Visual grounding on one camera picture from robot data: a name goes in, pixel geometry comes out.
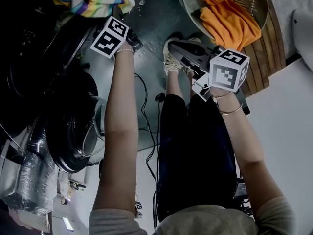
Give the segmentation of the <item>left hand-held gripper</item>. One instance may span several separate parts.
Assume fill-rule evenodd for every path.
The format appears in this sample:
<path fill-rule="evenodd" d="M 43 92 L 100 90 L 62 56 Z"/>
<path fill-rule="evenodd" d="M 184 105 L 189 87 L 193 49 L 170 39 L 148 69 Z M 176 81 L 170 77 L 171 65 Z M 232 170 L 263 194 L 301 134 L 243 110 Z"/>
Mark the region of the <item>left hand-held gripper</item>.
<path fill-rule="evenodd" d="M 91 44 L 90 49 L 107 58 L 112 58 L 125 41 L 129 43 L 134 52 L 143 46 L 131 28 L 110 16 L 104 28 Z"/>

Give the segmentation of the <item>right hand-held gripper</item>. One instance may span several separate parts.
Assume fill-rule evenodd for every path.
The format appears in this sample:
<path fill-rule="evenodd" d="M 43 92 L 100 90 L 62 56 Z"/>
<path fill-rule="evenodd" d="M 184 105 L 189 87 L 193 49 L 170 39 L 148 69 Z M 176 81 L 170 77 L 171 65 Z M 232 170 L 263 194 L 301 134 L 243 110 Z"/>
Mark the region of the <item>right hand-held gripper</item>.
<path fill-rule="evenodd" d="M 200 42 L 173 40 L 169 52 L 181 64 L 195 69 L 192 91 L 207 101 L 211 87 L 236 92 L 246 79 L 249 57 L 233 49 L 216 46 L 212 51 Z"/>

